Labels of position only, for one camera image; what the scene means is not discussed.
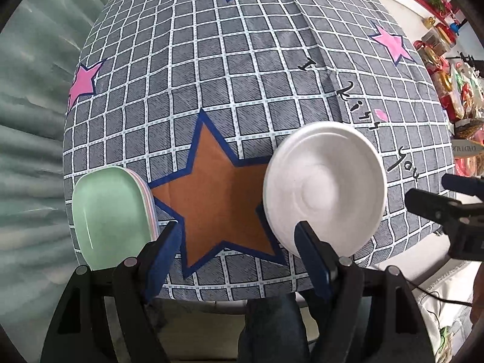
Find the person's right hand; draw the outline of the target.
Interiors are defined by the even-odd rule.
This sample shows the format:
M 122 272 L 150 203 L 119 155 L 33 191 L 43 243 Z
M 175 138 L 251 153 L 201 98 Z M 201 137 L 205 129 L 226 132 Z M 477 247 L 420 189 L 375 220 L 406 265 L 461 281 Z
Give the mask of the person's right hand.
M 473 283 L 473 303 L 470 313 L 470 320 L 475 325 L 482 313 L 484 306 L 484 264 L 482 263 L 476 274 Z

